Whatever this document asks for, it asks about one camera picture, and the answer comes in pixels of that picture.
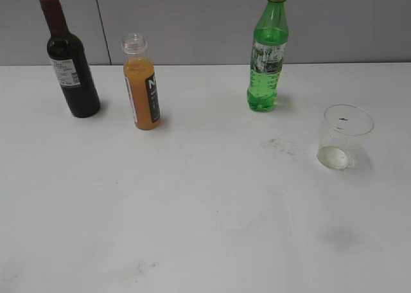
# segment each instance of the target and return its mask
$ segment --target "dark red bottle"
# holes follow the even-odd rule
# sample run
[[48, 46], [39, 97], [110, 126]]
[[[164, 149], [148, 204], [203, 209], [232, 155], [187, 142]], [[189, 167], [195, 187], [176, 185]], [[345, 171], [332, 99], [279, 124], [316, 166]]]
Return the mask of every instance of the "dark red bottle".
[[39, 0], [50, 29], [47, 53], [64, 97], [77, 118], [87, 118], [100, 109], [90, 67], [79, 38], [70, 33], [59, 0]]

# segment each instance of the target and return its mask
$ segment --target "orange bottle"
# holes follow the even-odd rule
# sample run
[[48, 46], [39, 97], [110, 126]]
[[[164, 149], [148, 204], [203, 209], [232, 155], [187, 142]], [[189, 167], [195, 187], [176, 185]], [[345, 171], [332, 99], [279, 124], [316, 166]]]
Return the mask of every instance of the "orange bottle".
[[128, 97], [137, 128], [154, 129], [160, 123], [154, 67], [146, 54], [147, 42], [138, 33], [128, 33], [123, 38], [123, 51], [127, 56], [124, 65]]

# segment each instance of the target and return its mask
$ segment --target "clear plastic cup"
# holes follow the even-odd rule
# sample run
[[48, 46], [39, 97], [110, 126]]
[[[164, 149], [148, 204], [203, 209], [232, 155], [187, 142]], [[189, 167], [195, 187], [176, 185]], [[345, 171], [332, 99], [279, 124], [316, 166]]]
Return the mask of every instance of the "clear plastic cup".
[[355, 166], [356, 152], [374, 128], [374, 120], [354, 105], [332, 105], [324, 111], [317, 158], [324, 166], [343, 170]]

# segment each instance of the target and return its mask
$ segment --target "green plastic bottle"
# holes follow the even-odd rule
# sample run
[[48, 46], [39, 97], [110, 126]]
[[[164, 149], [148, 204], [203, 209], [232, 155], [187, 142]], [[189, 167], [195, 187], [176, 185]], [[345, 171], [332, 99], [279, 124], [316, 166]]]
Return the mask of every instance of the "green plastic bottle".
[[254, 29], [250, 85], [247, 91], [250, 109], [258, 112], [271, 111], [274, 108], [288, 40], [284, 10], [286, 0], [267, 1], [267, 7]]

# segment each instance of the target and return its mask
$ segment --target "plastic bottle label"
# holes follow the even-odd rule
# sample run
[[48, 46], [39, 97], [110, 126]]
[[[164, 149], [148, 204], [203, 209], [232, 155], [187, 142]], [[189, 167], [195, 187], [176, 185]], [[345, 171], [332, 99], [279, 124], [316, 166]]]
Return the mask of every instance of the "plastic bottle label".
[[150, 114], [152, 116], [152, 123], [155, 123], [160, 118], [159, 97], [157, 95], [157, 83], [155, 75], [146, 79], [146, 88], [148, 96], [148, 104], [150, 106]]
[[268, 46], [254, 41], [251, 69], [258, 73], [278, 73], [283, 68], [284, 50], [287, 43]]
[[130, 88], [130, 81], [128, 81], [128, 78], [125, 76], [124, 79], [126, 79], [126, 85], [127, 85], [127, 91], [128, 91], [128, 99], [130, 100], [130, 105], [131, 105], [131, 109], [133, 111], [133, 117], [134, 117], [134, 121], [136, 123], [138, 123], [137, 120], [137, 113], [136, 113], [136, 107], [134, 106], [134, 101], [133, 101], [133, 96], [131, 94], [131, 88]]
[[53, 60], [51, 58], [50, 62], [60, 85], [64, 87], [81, 86], [73, 60]]

